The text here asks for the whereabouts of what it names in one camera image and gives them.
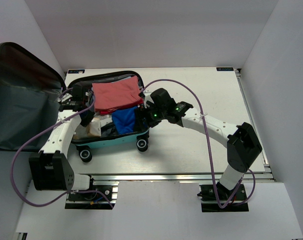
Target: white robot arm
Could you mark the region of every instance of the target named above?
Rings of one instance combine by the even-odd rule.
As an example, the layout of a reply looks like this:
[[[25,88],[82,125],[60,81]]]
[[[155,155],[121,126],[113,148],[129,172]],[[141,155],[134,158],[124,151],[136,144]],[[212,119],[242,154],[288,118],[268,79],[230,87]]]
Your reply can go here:
[[[83,89],[74,88],[72,101],[61,104],[57,121],[63,123],[54,128],[39,153],[33,153],[29,165],[37,190],[87,190],[90,187],[88,175],[74,174],[67,161],[67,152],[77,126],[84,121],[79,115],[68,121],[64,118],[84,108]],[[146,97],[145,106],[136,109],[141,124],[153,128],[162,120],[193,129],[205,134],[201,114],[186,102],[176,103],[168,92],[160,88]],[[241,177],[262,151],[253,127],[244,122],[234,125],[206,115],[209,137],[227,148],[228,166],[217,186],[228,191],[234,189]]]
[[[150,127],[166,119],[172,124],[205,134],[202,115],[191,104],[183,101],[176,103],[163,88],[148,94],[146,99],[146,108],[141,113],[138,110],[137,114]],[[246,122],[235,125],[209,115],[204,118],[209,137],[227,148],[228,166],[217,185],[231,191],[261,153],[262,146],[253,127]]]

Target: black mounting plate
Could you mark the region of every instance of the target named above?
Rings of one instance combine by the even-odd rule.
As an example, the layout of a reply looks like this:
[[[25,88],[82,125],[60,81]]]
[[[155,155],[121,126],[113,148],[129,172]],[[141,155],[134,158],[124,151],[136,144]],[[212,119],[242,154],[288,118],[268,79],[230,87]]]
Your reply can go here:
[[[214,193],[214,188],[212,184],[200,185],[202,193],[202,202],[201,202],[201,211],[203,213],[216,213],[216,212],[249,212],[247,202],[242,205],[230,204],[225,208],[220,208],[216,202],[216,197]],[[243,184],[240,185],[236,194],[236,201],[243,201],[247,198],[246,190]],[[219,196],[219,199],[222,201],[222,204],[226,202],[227,198],[225,196]]]

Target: clothes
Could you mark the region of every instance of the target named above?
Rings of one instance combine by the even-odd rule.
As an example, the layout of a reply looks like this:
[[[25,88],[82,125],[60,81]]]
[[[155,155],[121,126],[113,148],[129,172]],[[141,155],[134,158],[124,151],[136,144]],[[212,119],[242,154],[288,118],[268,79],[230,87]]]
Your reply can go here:
[[[109,83],[93,83],[95,112],[110,114],[117,109],[128,109],[143,103],[139,96],[137,76]]]
[[[137,107],[132,107],[124,110],[117,110],[111,114],[113,123],[116,126],[119,134],[129,134],[134,131],[135,112]]]

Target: white table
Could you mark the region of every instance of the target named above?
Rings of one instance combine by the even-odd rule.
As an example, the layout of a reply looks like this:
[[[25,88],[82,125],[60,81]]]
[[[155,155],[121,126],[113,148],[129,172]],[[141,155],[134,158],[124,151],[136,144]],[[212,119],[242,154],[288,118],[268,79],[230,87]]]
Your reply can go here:
[[[245,183],[246,191],[252,183]],[[258,183],[249,212],[202,212],[198,183],[121,182],[113,210],[64,209],[65,198],[46,207],[23,205],[16,232],[27,240],[290,240],[303,238],[283,183]],[[27,198],[45,203],[57,191]]]
[[[187,85],[199,97],[204,111],[228,123],[250,123],[244,99],[234,71],[217,71],[215,67],[187,68],[122,68],[85,69],[84,73],[67,74],[68,86],[73,80],[110,72],[132,70],[139,73],[146,86],[156,79],[173,79]],[[157,82],[148,90],[166,89],[176,102],[185,101],[199,110],[198,104],[185,88],[173,82]],[[215,140],[210,141],[216,173],[227,167],[227,151]],[[195,174],[209,173],[210,164],[205,135],[163,121],[150,130],[149,148],[141,153],[136,144],[93,149],[93,159],[83,163],[71,145],[68,161],[81,174]],[[251,166],[254,172],[264,172],[262,156]]]

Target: open suitcase lid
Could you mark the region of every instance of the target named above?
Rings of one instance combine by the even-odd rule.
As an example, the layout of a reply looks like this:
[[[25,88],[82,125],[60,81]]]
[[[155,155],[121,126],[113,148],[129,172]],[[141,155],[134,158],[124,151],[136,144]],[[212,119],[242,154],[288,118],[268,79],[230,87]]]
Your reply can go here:
[[[27,140],[55,124],[58,96],[66,86],[53,68],[13,42],[0,44],[0,151],[16,151]],[[44,134],[26,146],[38,151]]]

